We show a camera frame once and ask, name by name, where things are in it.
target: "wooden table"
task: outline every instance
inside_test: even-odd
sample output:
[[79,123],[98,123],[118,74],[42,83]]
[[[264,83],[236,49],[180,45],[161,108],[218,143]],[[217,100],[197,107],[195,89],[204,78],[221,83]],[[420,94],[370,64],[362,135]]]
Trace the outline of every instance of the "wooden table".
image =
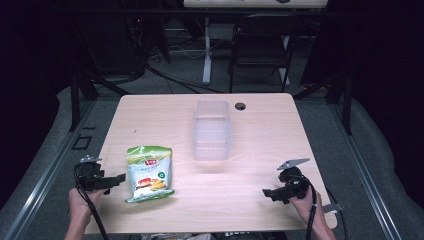
[[[192,157],[192,126],[198,100],[230,104],[233,144],[226,161]],[[246,104],[243,111],[235,104]],[[289,94],[127,95],[122,97],[100,156],[105,176],[127,173],[126,150],[139,145],[173,149],[175,194],[126,203],[129,181],[103,196],[98,211],[107,233],[202,233],[280,231],[305,228],[291,204],[272,202],[262,189],[284,186],[277,167],[288,159],[310,158],[299,166],[329,204],[324,184],[294,101]],[[331,228],[335,215],[326,214]],[[98,233],[91,221],[86,233]]]

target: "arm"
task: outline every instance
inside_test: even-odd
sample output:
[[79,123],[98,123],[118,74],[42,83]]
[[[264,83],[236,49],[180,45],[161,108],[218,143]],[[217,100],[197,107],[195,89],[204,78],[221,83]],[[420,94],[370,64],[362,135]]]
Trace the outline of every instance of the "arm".
[[[106,189],[88,193],[95,206],[105,191]],[[91,220],[91,210],[76,188],[69,191],[69,207],[71,216],[65,240],[83,239],[85,228]]]
[[[314,218],[314,223],[312,225],[312,231],[319,240],[336,240],[336,237],[333,231],[328,227],[327,222],[325,221],[324,211],[322,208],[321,194],[317,194],[317,208]],[[290,198],[290,202],[294,205],[299,213],[299,216],[307,224],[309,220],[309,214],[311,212],[312,206],[312,190],[308,189],[306,196],[303,199],[298,199],[297,197]]]

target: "clear plastic container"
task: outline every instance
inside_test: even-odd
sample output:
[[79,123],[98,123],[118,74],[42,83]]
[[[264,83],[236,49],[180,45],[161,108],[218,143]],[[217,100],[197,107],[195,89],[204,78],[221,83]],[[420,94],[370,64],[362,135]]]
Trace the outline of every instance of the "clear plastic container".
[[194,115],[194,159],[228,159],[231,149],[231,120],[228,102],[198,101]]

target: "chair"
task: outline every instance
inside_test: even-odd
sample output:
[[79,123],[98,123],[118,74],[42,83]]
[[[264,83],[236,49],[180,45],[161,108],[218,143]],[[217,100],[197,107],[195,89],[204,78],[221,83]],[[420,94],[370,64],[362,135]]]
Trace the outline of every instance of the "chair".
[[[234,66],[246,68],[285,68],[281,92],[287,82],[293,54],[293,43],[303,31],[302,21],[295,16],[277,14],[250,14],[241,17],[234,25],[232,50],[228,73],[230,88],[234,85]],[[283,36],[289,40],[285,46]]]

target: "green snack bag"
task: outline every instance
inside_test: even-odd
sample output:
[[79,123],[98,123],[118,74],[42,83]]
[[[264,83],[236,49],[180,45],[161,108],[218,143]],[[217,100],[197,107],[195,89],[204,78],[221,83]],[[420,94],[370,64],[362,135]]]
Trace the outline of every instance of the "green snack bag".
[[171,183],[172,149],[160,146],[138,146],[127,150],[128,172],[133,197],[126,202],[164,198],[175,191]]

